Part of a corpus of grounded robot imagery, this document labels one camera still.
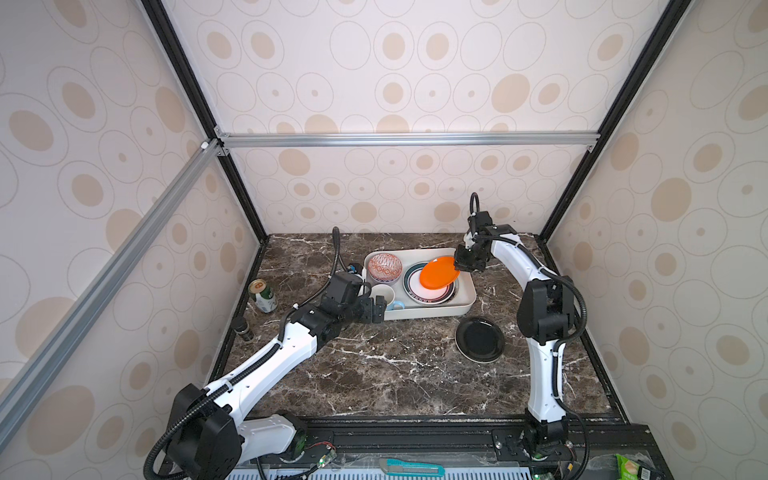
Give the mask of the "orange plate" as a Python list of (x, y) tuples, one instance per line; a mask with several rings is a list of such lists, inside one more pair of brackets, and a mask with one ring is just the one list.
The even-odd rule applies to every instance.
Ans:
[(420, 273), (420, 284), (430, 290), (451, 285), (460, 275), (453, 256), (441, 256), (428, 262)]

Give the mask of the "light blue ceramic mug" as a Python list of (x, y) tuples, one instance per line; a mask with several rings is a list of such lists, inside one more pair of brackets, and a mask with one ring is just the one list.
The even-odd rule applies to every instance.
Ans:
[(405, 304), (396, 298), (395, 290), (387, 284), (377, 284), (371, 289), (372, 297), (382, 297), (387, 311), (404, 310)]

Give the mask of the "white plastic bin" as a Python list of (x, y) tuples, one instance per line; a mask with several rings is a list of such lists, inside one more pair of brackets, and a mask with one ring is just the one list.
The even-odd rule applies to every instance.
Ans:
[(423, 296), (415, 295), (411, 289), (411, 286), (417, 288), (421, 286), (417, 277), (428, 262), (440, 257), (453, 257), (454, 252), (454, 248), (435, 248), (369, 253), (365, 257), (363, 275), (371, 285), (381, 284), (381, 281), (370, 273), (369, 264), (373, 257), (384, 253), (391, 254), (401, 263), (397, 278), (391, 282), (385, 282), (394, 291), (394, 305), (387, 307), (384, 320), (455, 317), (468, 313), (477, 299), (476, 289), (469, 273), (462, 272), (451, 285), (445, 288), (445, 295), (440, 299), (422, 302)]

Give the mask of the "white green rimmed plate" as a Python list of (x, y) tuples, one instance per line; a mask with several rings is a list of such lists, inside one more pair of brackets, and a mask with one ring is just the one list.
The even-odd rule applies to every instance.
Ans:
[(424, 287), (420, 277), (426, 262), (411, 265), (403, 275), (402, 285), (406, 295), (422, 305), (440, 305), (453, 298), (456, 292), (455, 283), (437, 289)]

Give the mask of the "red patterned bowl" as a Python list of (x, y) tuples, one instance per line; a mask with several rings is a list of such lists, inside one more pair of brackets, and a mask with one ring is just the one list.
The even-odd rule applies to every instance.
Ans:
[(390, 284), (402, 274), (402, 261), (392, 253), (377, 253), (367, 261), (369, 277), (378, 283)]

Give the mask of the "black plate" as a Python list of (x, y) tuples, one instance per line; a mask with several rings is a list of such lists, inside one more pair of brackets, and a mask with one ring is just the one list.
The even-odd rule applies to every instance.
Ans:
[(505, 337), (498, 325), (481, 317), (460, 321), (455, 332), (459, 352), (475, 363), (492, 363), (504, 351)]

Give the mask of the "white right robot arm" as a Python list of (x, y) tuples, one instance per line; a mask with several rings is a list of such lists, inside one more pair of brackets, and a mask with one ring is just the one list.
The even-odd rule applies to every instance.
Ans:
[(528, 345), (530, 392), (522, 442), (530, 457), (547, 457), (566, 442), (568, 418), (576, 416), (562, 399), (562, 357), (565, 347), (584, 333), (586, 302), (573, 282), (540, 262), (511, 226), (495, 224), (472, 193), (468, 231), (455, 251), (454, 266), (482, 272), (493, 258), (523, 289), (516, 319)]

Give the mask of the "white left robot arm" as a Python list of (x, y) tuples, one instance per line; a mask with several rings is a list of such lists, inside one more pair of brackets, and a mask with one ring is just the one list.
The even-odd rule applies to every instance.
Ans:
[(275, 338), (230, 373), (203, 388), (189, 384), (177, 394), (166, 431), (145, 457), (145, 478), (161, 478), (155, 469), (160, 454), (177, 467), (175, 479), (225, 479), (244, 462), (300, 445), (299, 427), (286, 416), (250, 420), (248, 414), (283, 377), (343, 330), (353, 323), (380, 323), (386, 310), (384, 298), (372, 296), (368, 282), (340, 269), (338, 229), (332, 231), (332, 243), (326, 283), (289, 309)]

